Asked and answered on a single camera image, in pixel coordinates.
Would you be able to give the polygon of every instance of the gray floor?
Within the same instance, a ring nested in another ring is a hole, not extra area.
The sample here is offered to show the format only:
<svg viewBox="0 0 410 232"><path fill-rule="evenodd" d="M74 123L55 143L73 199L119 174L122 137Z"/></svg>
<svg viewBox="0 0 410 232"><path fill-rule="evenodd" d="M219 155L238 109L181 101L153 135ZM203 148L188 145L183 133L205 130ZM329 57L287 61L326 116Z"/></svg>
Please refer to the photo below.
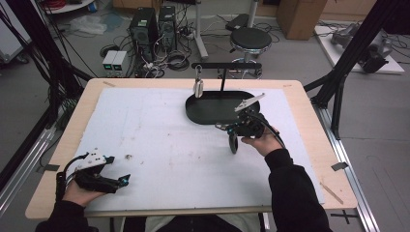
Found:
<svg viewBox="0 0 410 232"><path fill-rule="evenodd" d="M96 15L105 17L106 13L109 12L100 11ZM84 14L88 13L76 11L59 15L56 19L64 26L70 19ZM203 19L203 28L216 21L220 18ZM277 26L274 18L258 18L256 22ZM100 49L112 44L117 36L126 36L125 29L129 24L130 21L124 17L118 28L102 36L83 38L90 35L76 33L69 35L68 40L94 73L104 76ZM223 23L215 23L210 30L223 27ZM211 32L228 34L223 30ZM305 85L331 70L332 66L316 38L288 41L281 32L274 34L279 37L279 42L257 60L262 63L264 79L297 79ZM203 40L210 55L208 62L230 62L242 56L239 52L228 52L231 47L227 37L204 37ZM191 47L190 61L199 62L195 44L192 43ZM401 52L410 55L409 50L402 49ZM91 74L71 49L69 54L75 66ZM392 56L397 61L410 62L410 58L396 52ZM410 231L410 185L406 178L410 176L410 105L407 101L410 99L410 66L401 66L406 70L401 75L350 73L345 84L340 120L344 148L381 231ZM216 71L204 71L202 74L206 78L216 78L217 75ZM190 78L193 84L194 70L166 71L163 78L176 77ZM313 97L315 93L316 90L307 94ZM47 85L33 63L11 63L0 70L0 97L3 99L0 103L0 168L4 168L47 108ZM44 156L44 162L50 154L52 149ZM34 171L17 192L15 200L0 218L1 231L34 231L38 221L27 219L24 212L41 177L42 174ZM356 215L355 210L347 210L346 213ZM331 217L331 214L342 214L342 211L328 211L334 231L363 231L357 218L352 217L347 222L344 217ZM92 218L90 223L97 225L102 232L109 231L107 218Z"/></svg>

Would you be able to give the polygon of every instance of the computer tower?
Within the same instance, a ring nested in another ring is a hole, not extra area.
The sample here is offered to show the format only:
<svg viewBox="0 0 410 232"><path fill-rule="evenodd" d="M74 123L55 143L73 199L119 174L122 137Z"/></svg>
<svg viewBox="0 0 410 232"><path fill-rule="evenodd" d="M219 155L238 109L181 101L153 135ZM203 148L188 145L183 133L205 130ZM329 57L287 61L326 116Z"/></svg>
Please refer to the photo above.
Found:
<svg viewBox="0 0 410 232"><path fill-rule="evenodd" d="M174 6L160 7L158 25L160 28L162 51L172 51L177 49L176 19Z"/></svg>
<svg viewBox="0 0 410 232"><path fill-rule="evenodd" d="M152 63L156 59L155 44L159 39L158 24L154 8L137 8L130 24L130 34L136 58Z"/></svg>

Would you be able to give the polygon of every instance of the person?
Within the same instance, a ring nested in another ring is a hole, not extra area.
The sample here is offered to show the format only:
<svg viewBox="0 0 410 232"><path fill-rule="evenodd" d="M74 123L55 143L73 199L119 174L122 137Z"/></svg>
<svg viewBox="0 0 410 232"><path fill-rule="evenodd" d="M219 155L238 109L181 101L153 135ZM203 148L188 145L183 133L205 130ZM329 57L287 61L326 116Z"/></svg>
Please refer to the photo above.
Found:
<svg viewBox="0 0 410 232"><path fill-rule="evenodd" d="M272 212L278 232L332 232L310 177L302 166L293 164L289 152L276 137L265 129L260 138L242 137L241 141L254 147L271 170ZM40 223L36 232L91 231L84 209L102 195L102 192L84 190L71 181L63 200L55 203L50 218Z"/></svg>

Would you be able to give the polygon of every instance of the hand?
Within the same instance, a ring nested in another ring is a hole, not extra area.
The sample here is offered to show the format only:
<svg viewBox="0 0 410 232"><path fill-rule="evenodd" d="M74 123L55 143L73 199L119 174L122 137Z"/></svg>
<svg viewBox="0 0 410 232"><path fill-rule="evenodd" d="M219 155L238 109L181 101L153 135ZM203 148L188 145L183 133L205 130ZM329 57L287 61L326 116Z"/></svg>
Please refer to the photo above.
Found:
<svg viewBox="0 0 410 232"><path fill-rule="evenodd" d="M70 181L69 186L66 189L63 200L71 201L82 207L86 207L94 199L106 195L105 192L89 191L80 188L75 180Z"/></svg>
<svg viewBox="0 0 410 232"><path fill-rule="evenodd" d="M260 138L243 137L241 141L254 147L263 157L276 149L282 148L275 136L266 127Z"/></svg>

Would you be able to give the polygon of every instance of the black stool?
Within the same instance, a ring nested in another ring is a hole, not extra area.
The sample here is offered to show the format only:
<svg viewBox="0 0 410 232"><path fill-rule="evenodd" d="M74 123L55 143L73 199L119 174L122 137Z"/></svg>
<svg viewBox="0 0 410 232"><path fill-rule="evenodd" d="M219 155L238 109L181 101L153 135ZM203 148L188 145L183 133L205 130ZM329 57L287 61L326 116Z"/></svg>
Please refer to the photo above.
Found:
<svg viewBox="0 0 410 232"><path fill-rule="evenodd" d="M253 62L250 60L251 55L260 55L271 47L271 36L262 30L256 28L242 27L234 30L230 36L230 43L235 50L245 53L244 58L235 59L232 62ZM262 77L262 70L255 70L254 73L249 70L232 70L229 72L233 78L244 78L249 74L257 79Z"/></svg>

